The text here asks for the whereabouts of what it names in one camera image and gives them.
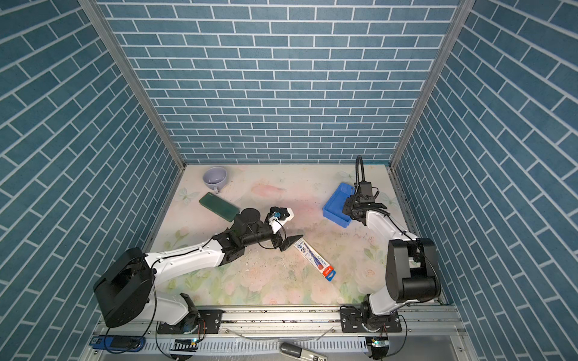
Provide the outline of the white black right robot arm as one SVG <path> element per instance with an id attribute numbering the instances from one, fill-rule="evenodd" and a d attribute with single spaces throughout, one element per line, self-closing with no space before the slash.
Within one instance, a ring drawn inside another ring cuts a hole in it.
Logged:
<path id="1" fill-rule="evenodd" d="M 404 306 L 430 302 L 439 297 L 436 246 L 395 223 L 386 207 L 372 196 L 351 195 L 343 213 L 359 221 L 388 242 L 385 286 L 364 297 L 361 324 L 369 331 L 381 331 Z"/>

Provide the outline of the blue plastic bin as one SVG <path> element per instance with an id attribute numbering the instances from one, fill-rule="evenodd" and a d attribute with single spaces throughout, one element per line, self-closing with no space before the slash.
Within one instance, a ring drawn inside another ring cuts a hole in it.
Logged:
<path id="1" fill-rule="evenodd" d="M 352 219 L 343 213 L 346 200 L 354 194 L 352 185 L 341 183 L 322 208 L 323 216 L 338 226 L 347 228 Z"/>

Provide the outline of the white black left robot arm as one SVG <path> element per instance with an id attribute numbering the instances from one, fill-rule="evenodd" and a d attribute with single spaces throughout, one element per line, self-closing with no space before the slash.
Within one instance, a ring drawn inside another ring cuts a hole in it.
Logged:
<path id="1" fill-rule="evenodd" d="M 206 242 L 174 251 L 144 253 L 130 248 L 94 284 L 93 292 L 108 328 L 134 320 L 149 320 L 192 333 L 202 325 L 201 315 L 190 296 L 163 296 L 157 286 L 201 269 L 217 268 L 238 260 L 248 246 L 271 242 L 286 251 L 302 237 L 287 236 L 284 225 L 294 218 L 289 208 L 272 207 L 262 218 L 255 208 L 246 208 L 233 225 Z"/>

